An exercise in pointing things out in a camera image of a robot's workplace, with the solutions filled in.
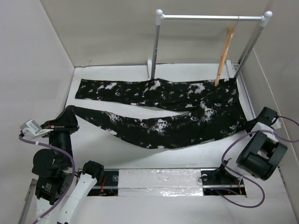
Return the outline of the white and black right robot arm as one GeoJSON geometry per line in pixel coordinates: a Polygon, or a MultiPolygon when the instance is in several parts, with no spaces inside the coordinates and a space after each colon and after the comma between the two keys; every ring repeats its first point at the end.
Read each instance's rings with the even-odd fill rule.
{"type": "Polygon", "coordinates": [[[216,172],[217,181],[226,184],[232,178],[252,175],[263,181],[270,178],[287,152],[287,146],[274,135],[278,113],[264,107],[259,115],[245,124],[249,142],[232,162],[224,160],[216,172]]]}

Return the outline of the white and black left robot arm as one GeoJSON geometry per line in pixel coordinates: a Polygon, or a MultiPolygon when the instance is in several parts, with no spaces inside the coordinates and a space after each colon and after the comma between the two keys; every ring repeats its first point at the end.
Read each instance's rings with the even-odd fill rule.
{"type": "Polygon", "coordinates": [[[42,128],[49,131],[45,135],[49,142],[34,155],[32,173],[38,175],[37,201],[41,205],[48,202],[50,208],[38,216],[39,223],[72,224],[90,190],[104,181],[104,166],[88,161],[79,173],[75,189],[61,205],[76,175],[71,134],[79,130],[79,125],[74,107],[66,107],[56,119],[46,121],[42,128]]]}

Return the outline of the black white patterned trousers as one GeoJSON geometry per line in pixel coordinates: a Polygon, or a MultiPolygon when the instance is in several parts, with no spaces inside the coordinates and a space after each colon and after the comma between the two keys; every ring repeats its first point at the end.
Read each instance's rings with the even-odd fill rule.
{"type": "Polygon", "coordinates": [[[237,80],[126,82],[81,80],[75,99],[146,108],[150,118],[76,105],[67,109],[115,137],[145,149],[177,149],[221,140],[245,129],[237,80]]]}

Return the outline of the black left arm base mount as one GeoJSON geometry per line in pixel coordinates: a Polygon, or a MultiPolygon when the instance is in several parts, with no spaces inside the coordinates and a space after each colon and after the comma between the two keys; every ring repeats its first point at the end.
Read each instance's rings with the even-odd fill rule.
{"type": "Polygon", "coordinates": [[[97,183],[88,193],[88,196],[118,196],[119,170],[107,169],[104,179],[97,183]]]}

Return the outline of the wooden clothes hanger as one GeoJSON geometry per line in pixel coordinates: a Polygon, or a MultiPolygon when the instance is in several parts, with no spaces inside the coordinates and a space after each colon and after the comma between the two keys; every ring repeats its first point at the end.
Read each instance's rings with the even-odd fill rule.
{"type": "Polygon", "coordinates": [[[215,83],[214,86],[218,86],[219,81],[220,81],[220,77],[223,71],[223,67],[228,55],[228,51],[231,45],[231,42],[233,40],[233,37],[235,35],[235,27],[238,24],[239,20],[237,20],[236,24],[234,26],[228,26],[227,28],[227,32],[226,32],[226,37],[225,37],[225,41],[223,44],[223,48],[222,48],[222,52],[221,52],[221,57],[220,57],[220,61],[219,61],[219,66],[218,66],[218,70],[217,70],[217,76],[215,79],[215,83]]]}

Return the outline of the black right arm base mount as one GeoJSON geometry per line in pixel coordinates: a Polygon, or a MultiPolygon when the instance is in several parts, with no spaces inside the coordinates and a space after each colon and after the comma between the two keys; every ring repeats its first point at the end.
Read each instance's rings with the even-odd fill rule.
{"type": "Polygon", "coordinates": [[[202,184],[205,196],[246,196],[245,185],[226,171],[204,169],[198,182],[202,184]]]}

